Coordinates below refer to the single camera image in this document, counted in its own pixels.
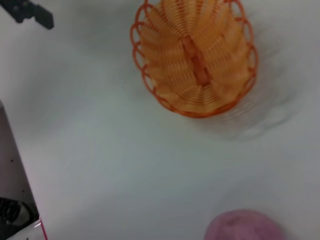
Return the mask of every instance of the white table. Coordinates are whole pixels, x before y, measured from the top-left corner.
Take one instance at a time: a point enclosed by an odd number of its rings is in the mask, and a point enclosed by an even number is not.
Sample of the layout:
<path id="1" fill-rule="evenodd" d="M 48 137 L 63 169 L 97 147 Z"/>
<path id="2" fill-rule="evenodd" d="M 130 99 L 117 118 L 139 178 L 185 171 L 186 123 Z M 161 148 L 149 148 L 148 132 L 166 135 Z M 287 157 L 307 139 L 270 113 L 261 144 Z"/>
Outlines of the white table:
<path id="1" fill-rule="evenodd" d="M 317 239 L 320 1 L 244 0 L 260 80 L 299 84 L 294 114 L 246 141 L 159 106 L 132 60 L 138 4 L 101 2 L 43 0 L 52 31 L 0 15 L 0 99 L 49 239 L 201 240 L 239 208 Z"/>

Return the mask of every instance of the red line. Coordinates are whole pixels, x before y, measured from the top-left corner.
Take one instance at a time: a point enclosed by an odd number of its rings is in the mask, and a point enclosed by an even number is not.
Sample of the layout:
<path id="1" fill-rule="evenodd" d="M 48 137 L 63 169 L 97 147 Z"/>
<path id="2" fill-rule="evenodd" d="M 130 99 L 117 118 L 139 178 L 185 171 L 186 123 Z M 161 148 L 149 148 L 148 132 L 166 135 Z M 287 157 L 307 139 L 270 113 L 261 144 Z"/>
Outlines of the red line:
<path id="1" fill-rule="evenodd" d="M 42 231 L 43 231 L 44 238 L 45 238 L 45 240 L 48 240 L 48 236 L 47 236 L 47 233 L 46 233 L 46 230 L 45 230 L 45 226 L 44 226 L 44 224 L 42 222 L 41 217 L 40 217 L 40 223 L 41 223 L 41 228 L 42 228 Z"/>

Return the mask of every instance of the pink object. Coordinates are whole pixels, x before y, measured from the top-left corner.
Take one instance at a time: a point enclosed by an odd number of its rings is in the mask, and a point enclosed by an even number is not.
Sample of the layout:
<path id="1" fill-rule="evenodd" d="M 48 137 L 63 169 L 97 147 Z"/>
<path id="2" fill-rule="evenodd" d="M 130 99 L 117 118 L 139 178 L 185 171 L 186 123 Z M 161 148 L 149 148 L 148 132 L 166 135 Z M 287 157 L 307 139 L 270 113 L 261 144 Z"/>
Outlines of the pink object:
<path id="1" fill-rule="evenodd" d="M 253 210 L 235 210 L 216 217 L 204 240 L 285 240 L 279 227 Z"/>

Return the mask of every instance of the black object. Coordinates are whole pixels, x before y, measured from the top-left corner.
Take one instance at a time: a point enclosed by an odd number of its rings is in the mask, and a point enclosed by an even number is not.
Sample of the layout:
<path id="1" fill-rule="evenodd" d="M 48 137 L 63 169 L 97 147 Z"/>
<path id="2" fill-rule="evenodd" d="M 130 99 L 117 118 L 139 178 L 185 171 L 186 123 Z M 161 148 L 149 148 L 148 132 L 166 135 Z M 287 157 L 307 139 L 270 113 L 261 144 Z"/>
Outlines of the black object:
<path id="1" fill-rule="evenodd" d="M 53 29 L 54 17 L 51 12 L 29 0 L 0 0 L 2 6 L 17 23 L 21 24 L 25 19 L 35 18 L 35 21 L 46 29 Z"/>
<path id="2" fill-rule="evenodd" d="M 21 214 L 21 209 L 25 208 L 28 214 L 28 221 L 22 225 L 14 222 Z M 0 197 L 0 240 L 6 240 L 26 228 L 39 219 L 37 208 L 24 202 Z"/>

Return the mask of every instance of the plastic basket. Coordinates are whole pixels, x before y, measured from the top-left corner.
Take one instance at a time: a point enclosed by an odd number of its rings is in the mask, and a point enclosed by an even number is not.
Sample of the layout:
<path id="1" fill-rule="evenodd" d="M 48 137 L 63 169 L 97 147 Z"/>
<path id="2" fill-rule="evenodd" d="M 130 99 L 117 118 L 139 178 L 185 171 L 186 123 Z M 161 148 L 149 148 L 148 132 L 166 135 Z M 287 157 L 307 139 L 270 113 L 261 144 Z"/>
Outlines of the plastic basket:
<path id="1" fill-rule="evenodd" d="M 256 82 L 253 30 L 238 0 L 145 0 L 130 38 L 146 88 L 183 116 L 224 113 Z"/>

